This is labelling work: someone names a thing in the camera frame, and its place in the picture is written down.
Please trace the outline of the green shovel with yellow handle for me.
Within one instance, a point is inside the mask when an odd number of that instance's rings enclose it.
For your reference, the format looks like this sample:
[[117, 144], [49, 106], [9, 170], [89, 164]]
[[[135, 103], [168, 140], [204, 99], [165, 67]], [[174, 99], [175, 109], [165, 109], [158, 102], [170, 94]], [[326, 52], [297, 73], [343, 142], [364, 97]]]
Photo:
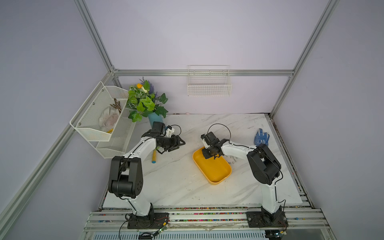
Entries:
[[157, 162], [157, 150], [155, 149], [152, 154], [152, 164], [155, 164]]

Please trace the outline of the yellow plastic storage box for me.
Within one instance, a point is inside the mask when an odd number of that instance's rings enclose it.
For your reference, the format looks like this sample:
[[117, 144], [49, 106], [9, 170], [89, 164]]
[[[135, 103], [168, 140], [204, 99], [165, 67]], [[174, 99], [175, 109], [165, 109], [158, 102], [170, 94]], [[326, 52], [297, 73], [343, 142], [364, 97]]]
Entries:
[[193, 153], [193, 161], [211, 185], [218, 185], [232, 174], [232, 168], [223, 157], [205, 159], [203, 149]]

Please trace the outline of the blue dotted work glove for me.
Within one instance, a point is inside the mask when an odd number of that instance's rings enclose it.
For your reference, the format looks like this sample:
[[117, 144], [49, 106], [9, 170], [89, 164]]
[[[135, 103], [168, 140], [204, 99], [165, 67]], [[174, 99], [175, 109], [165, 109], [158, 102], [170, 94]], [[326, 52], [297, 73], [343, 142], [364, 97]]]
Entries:
[[254, 137], [254, 145], [258, 146], [260, 144], [269, 145], [270, 134], [264, 132], [263, 129], [259, 128]]

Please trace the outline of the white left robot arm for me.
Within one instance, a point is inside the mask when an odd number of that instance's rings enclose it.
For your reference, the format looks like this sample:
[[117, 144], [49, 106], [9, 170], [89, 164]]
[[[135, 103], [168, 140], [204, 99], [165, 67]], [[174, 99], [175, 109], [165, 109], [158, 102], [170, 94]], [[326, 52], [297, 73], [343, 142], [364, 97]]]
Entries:
[[146, 198], [140, 197], [144, 186], [142, 161], [153, 152], [163, 154], [186, 144], [179, 134], [174, 134], [175, 127], [181, 128], [178, 125], [166, 126], [162, 122], [153, 122], [152, 128], [142, 135], [130, 151], [111, 160], [108, 192], [128, 201], [137, 217], [147, 217], [153, 209]]

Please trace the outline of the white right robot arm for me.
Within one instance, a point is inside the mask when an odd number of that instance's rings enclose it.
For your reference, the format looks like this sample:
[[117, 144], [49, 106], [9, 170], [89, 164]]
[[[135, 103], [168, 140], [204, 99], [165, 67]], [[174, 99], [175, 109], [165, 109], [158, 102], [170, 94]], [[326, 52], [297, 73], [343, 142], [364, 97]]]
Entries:
[[281, 206], [277, 197], [276, 182], [282, 176], [281, 164], [266, 144], [241, 145], [229, 139], [219, 140], [213, 132], [201, 135], [205, 159], [232, 156], [247, 160], [254, 178], [262, 185], [262, 210], [275, 214]]

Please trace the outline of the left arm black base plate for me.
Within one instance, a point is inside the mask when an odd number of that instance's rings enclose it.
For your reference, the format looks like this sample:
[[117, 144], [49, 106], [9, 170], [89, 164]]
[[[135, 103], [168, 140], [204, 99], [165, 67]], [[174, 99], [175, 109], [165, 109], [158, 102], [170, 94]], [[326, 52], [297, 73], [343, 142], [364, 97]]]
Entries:
[[128, 214], [126, 216], [127, 229], [160, 229], [169, 222], [169, 213], [160, 212], [156, 213], [153, 205], [150, 207], [147, 216], [137, 216]]

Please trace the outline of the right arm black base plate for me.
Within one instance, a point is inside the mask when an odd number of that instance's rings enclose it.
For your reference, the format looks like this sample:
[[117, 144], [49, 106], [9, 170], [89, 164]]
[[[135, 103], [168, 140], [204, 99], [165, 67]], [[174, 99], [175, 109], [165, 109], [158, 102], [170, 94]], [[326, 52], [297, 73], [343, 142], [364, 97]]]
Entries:
[[288, 221], [282, 206], [279, 206], [277, 211], [273, 214], [261, 207], [260, 212], [246, 212], [246, 218], [249, 228], [285, 229], [288, 227]]

